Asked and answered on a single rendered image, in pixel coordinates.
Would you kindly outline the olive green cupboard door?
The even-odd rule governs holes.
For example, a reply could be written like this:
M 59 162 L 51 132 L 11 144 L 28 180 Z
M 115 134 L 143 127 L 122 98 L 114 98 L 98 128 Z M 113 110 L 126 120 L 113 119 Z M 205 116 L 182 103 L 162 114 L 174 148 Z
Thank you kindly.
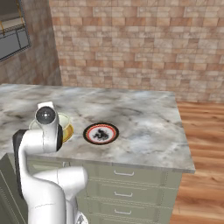
M 20 198 L 7 154 L 0 159 L 0 224 L 27 224 L 27 206 Z

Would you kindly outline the yellow plate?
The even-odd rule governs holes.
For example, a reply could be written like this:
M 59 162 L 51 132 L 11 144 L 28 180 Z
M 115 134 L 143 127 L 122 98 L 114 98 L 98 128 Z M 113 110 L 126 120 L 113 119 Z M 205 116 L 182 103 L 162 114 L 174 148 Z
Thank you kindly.
M 59 125 L 63 129 L 63 143 L 64 143 L 72 137 L 74 133 L 74 128 L 70 122 L 70 117 L 68 115 L 65 115 L 63 113 L 58 113 L 58 115 L 59 115 Z M 39 129 L 39 126 L 36 123 L 35 119 L 30 123 L 29 129 L 30 130 Z

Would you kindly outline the olive green drawer front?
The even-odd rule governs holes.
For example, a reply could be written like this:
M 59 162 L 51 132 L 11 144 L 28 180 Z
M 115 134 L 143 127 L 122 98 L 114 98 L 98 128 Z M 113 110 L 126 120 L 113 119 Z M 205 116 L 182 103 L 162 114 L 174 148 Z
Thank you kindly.
M 115 196 L 114 191 L 123 194 L 133 193 L 133 196 L 131 198 Z M 160 205 L 164 194 L 165 188 L 158 186 L 122 184 L 118 182 L 96 180 L 90 180 L 87 184 L 88 196 L 112 200 L 127 200 Z
M 64 168 L 62 167 L 63 162 L 66 161 L 53 158 L 29 158 L 27 160 L 27 167 L 30 174 L 35 174 L 38 172 Z
M 166 208 L 142 203 L 121 202 L 108 199 L 89 199 L 87 201 L 91 214 L 115 215 L 126 218 L 136 218 L 148 221 L 160 221 L 166 214 Z M 114 209 L 122 212 L 132 211 L 131 215 L 115 213 Z
M 90 178 L 112 179 L 126 182 L 145 183 L 154 186 L 162 186 L 165 183 L 166 173 L 164 171 L 137 169 L 121 166 L 102 165 L 102 164 L 84 164 Z M 132 177 L 119 176 L 114 174 L 117 172 L 132 173 Z
M 113 215 L 87 214 L 89 224 L 160 224 L 149 220 L 140 220 L 134 218 L 121 218 Z

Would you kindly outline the red black rimmed white plate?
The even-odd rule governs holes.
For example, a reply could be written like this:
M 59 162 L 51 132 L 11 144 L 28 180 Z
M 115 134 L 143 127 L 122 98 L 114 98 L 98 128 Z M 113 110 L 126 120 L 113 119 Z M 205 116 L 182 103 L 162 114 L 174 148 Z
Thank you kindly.
M 110 144 L 119 137 L 119 129 L 111 123 L 97 122 L 84 129 L 83 137 L 91 144 Z

